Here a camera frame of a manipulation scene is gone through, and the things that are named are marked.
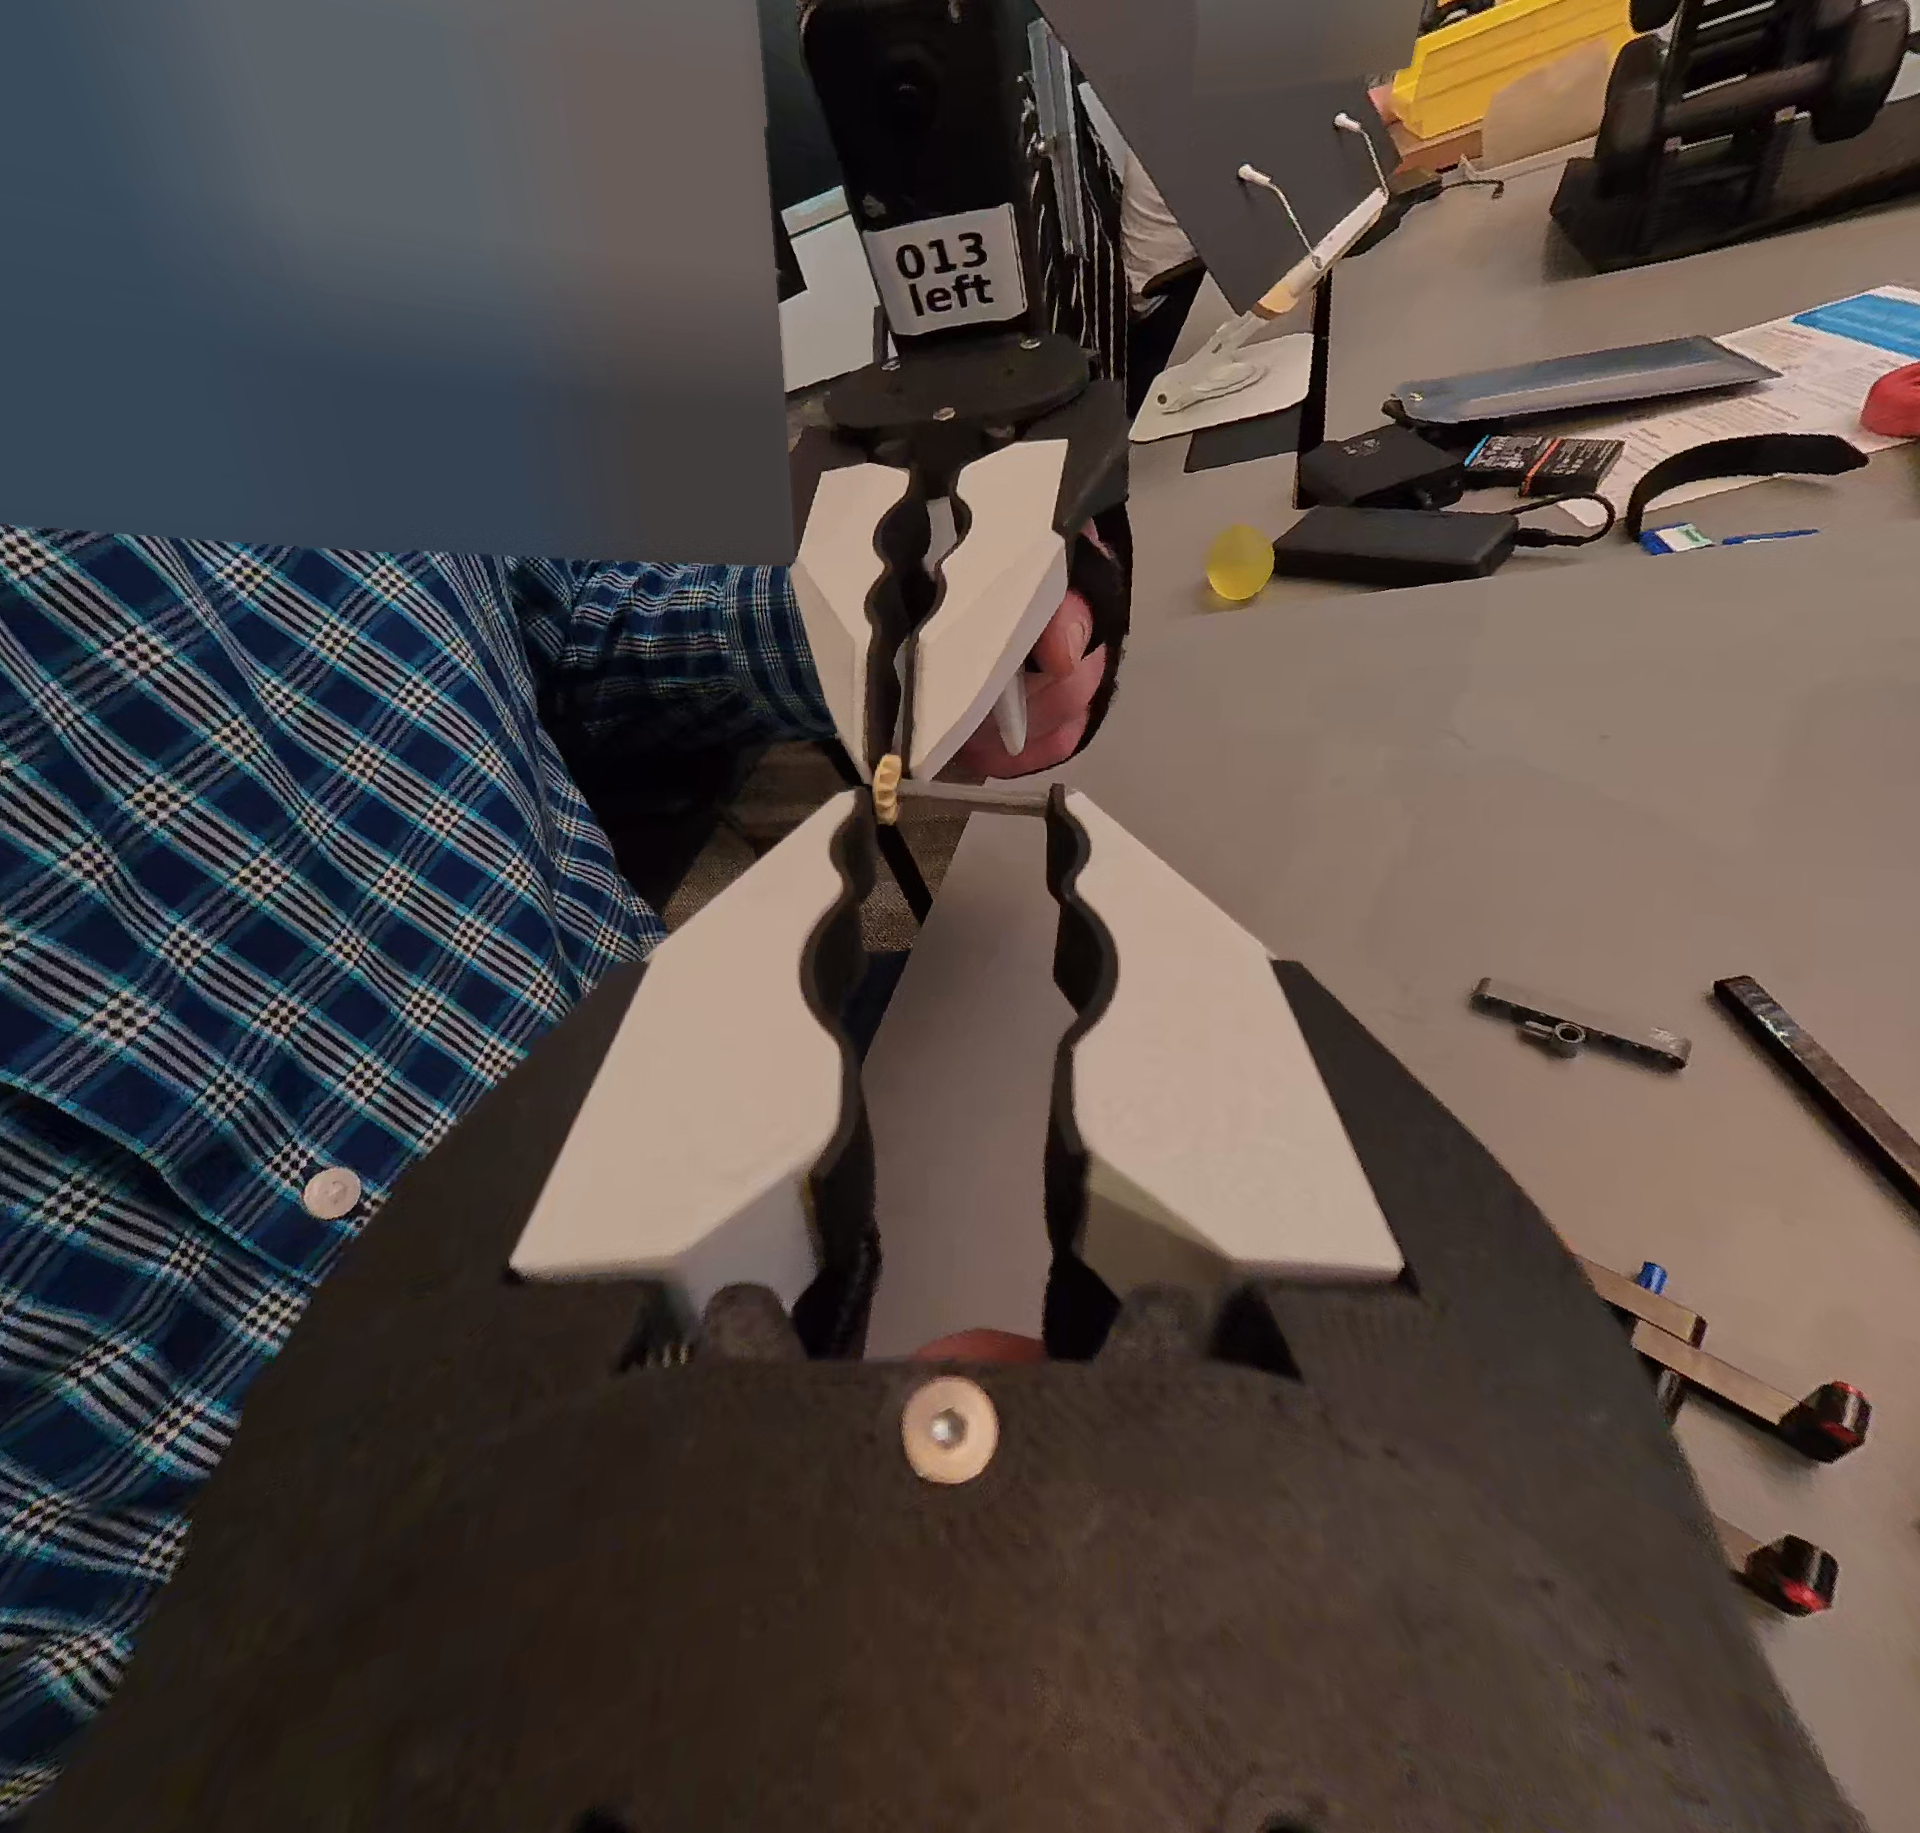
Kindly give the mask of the grey foil pouch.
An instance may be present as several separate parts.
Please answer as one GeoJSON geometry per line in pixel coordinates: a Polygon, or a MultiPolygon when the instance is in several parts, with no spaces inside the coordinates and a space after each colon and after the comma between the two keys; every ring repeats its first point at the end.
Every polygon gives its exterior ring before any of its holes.
{"type": "Polygon", "coordinates": [[[1498,423],[1752,388],[1779,376],[1725,342],[1687,334],[1404,382],[1383,403],[1383,415],[1415,428],[1492,432],[1498,423]]]}

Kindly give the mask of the printed paper sheet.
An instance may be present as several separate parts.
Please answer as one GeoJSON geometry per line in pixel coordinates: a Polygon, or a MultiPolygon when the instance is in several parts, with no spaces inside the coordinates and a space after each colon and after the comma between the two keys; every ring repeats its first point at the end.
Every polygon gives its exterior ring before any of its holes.
{"type": "Polygon", "coordinates": [[[1631,487],[1674,455],[1722,439],[1822,433],[1867,455],[1904,446],[1864,428],[1868,393],[1888,374],[1918,360],[1918,291],[1882,285],[1790,318],[1725,334],[1722,342],[1772,376],[1746,388],[1661,403],[1634,423],[1605,423],[1622,455],[1602,491],[1624,501],[1631,487]]]}

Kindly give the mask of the person's left hand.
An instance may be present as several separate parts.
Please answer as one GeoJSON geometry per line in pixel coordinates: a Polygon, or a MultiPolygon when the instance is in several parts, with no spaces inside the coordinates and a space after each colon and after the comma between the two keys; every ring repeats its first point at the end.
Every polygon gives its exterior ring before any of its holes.
{"type": "Polygon", "coordinates": [[[945,779],[984,785],[1067,765],[1092,743],[1115,685],[1115,643],[1096,638],[1094,608],[1067,591],[1038,643],[952,757],[945,779]]]}

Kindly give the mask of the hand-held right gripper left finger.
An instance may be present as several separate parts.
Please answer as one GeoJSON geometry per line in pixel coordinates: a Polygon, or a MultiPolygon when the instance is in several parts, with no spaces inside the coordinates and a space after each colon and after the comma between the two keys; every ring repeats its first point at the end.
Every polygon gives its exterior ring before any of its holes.
{"type": "Polygon", "coordinates": [[[858,1356],[877,1165],[845,1026],[877,819],[845,790],[647,958],[511,1251],[526,1282],[641,1282],[692,1325],[770,1291],[812,1356],[858,1356]]]}

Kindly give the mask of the black long lego beam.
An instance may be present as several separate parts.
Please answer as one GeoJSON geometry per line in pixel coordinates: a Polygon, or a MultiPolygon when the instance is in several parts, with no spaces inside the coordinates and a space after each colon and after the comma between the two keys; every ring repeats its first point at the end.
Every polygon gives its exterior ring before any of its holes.
{"type": "Polygon", "coordinates": [[[1918,1141],[1754,977],[1712,983],[1712,998],[1763,1059],[1809,1101],[1839,1141],[1918,1212],[1918,1141]]]}

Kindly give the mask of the black dumbbell rack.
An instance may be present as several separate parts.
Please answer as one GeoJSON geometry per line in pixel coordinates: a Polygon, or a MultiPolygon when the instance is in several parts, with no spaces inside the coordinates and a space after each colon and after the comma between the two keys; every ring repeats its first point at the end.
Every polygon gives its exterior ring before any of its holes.
{"type": "Polygon", "coordinates": [[[1908,0],[1631,0],[1594,150],[1551,222],[1612,274],[1916,195],[1908,0]]]}

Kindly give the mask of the black battery pack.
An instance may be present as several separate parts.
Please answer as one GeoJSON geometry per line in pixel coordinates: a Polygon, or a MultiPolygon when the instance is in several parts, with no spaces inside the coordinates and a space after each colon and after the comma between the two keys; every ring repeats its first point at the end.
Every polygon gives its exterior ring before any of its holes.
{"type": "Polygon", "coordinates": [[[1526,501],[1592,498],[1613,472],[1624,441],[1603,435],[1492,433],[1462,462],[1469,490],[1511,490],[1526,501]]]}

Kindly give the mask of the yellow plastic bin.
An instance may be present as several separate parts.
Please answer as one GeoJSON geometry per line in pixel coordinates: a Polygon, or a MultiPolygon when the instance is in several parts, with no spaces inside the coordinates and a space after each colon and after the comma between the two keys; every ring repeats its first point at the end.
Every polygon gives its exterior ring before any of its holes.
{"type": "Polygon", "coordinates": [[[1398,125],[1442,140],[1485,121],[1500,90],[1556,60],[1599,47],[1603,68],[1636,36],[1631,0],[1493,0],[1424,34],[1394,82],[1398,125]]]}

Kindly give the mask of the dark grey lego beam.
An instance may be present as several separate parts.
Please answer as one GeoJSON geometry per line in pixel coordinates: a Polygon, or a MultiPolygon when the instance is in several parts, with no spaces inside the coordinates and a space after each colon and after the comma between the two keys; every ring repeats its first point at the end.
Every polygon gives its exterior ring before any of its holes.
{"type": "Polygon", "coordinates": [[[1576,1003],[1532,983],[1478,977],[1471,1005],[1511,1026],[1524,1039],[1559,1057],[1608,1052],[1642,1068],[1682,1073],[1693,1059],[1693,1039],[1654,1027],[1612,1008],[1576,1003]]]}

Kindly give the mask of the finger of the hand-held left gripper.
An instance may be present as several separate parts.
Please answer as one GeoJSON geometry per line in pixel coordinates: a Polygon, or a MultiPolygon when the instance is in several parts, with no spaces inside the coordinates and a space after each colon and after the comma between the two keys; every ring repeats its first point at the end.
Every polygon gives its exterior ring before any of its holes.
{"type": "Polygon", "coordinates": [[[861,780],[899,750],[913,554],[909,470],[871,462],[822,476],[791,586],[825,705],[861,780]]]}
{"type": "Polygon", "coordinates": [[[1024,663],[1067,591],[1057,525],[1067,445],[1029,439],[962,467],[960,528],[935,573],[935,603],[909,642],[909,780],[935,780],[993,719],[1008,750],[1027,743],[1024,663]]]}

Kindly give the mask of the black lego frame assembly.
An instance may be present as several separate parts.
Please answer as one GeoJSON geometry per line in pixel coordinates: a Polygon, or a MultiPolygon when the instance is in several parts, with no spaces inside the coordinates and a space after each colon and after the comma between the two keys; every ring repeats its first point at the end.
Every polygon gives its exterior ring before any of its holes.
{"type": "MultiPolygon", "coordinates": [[[[1834,1381],[1793,1399],[1709,1350],[1709,1321],[1668,1297],[1661,1266],[1644,1262],[1629,1275],[1584,1254],[1576,1262],[1651,1374],[1668,1423],[1687,1400],[1704,1399],[1814,1465],[1834,1465],[1864,1447],[1874,1409],[1863,1389],[1834,1381]]],[[[1712,1529],[1725,1567],[1748,1597],[1790,1620],[1833,1610],[1839,1560],[1830,1551],[1799,1533],[1762,1541],[1722,1514],[1712,1529]]]]}

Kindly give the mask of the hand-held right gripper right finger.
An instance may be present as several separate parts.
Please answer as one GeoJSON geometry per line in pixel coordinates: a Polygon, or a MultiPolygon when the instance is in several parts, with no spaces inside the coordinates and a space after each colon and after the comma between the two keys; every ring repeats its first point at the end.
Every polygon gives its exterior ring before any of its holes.
{"type": "Polygon", "coordinates": [[[1171,1291],[1205,1339],[1260,1285],[1388,1288],[1381,1196],[1275,956],[1092,796],[1043,806],[1070,1003],[1048,1089],[1043,1344],[1094,1356],[1171,1291]]]}

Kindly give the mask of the person's left forearm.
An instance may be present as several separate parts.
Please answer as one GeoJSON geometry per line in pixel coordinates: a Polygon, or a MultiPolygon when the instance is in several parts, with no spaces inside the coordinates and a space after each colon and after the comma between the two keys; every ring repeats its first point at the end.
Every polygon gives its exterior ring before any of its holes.
{"type": "Polygon", "coordinates": [[[831,743],[784,567],[518,559],[540,719],[600,814],[673,811],[782,743],[831,743]]]}

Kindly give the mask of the person's torso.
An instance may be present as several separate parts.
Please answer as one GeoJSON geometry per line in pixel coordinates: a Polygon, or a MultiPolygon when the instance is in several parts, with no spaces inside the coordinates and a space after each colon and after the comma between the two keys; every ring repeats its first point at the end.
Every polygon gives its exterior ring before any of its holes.
{"type": "Polygon", "coordinates": [[[540,732],[558,573],[5,530],[5,1819],[408,1166],[649,921],[540,732]]]}

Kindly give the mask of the black power bank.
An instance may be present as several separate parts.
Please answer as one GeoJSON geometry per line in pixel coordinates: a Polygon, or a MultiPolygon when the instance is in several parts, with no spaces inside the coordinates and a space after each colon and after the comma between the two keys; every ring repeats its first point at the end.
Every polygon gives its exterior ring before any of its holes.
{"type": "Polygon", "coordinates": [[[1322,504],[1275,539],[1274,573],[1379,589],[1426,588],[1490,576],[1517,543],[1519,528],[1505,513],[1322,504]]]}

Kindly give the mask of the small black charger box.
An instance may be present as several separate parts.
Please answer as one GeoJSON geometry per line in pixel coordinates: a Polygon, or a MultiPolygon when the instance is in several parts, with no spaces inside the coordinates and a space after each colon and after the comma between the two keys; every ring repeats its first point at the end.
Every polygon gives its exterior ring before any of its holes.
{"type": "Polygon", "coordinates": [[[1328,439],[1298,455],[1294,506],[1442,510],[1469,491],[1464,462],[1400,424],[1328,439]]]}

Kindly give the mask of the book stand with black board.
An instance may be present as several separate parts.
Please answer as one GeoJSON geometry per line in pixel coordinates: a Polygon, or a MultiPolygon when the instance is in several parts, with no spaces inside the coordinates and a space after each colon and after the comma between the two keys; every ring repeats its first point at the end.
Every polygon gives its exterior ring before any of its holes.
{"type": "Polygon", "coordinates": [[[1133,439],[1298,411],[1324,437],[1334,274],[1388,217],[1395,143],[1368,73],[1424,0],[1033,0],[1232,318],[1157,374],[1133,439]]]}

